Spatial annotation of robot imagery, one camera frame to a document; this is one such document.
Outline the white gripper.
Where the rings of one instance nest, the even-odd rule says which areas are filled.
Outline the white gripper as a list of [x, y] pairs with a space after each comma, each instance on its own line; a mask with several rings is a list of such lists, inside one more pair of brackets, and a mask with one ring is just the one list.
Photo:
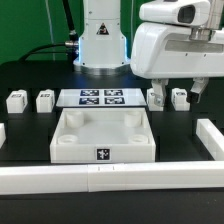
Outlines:
[[209, 42], [190, 39], [191, 29], [174, 25], [142, 23], [134, 37], [131, 70], [151, 81], [154, 104], [163, 107], [168, 79], [194, 78], [187, 102], [200, 102], [208, 85], [205, 77], [224, 77], [224, 29]]

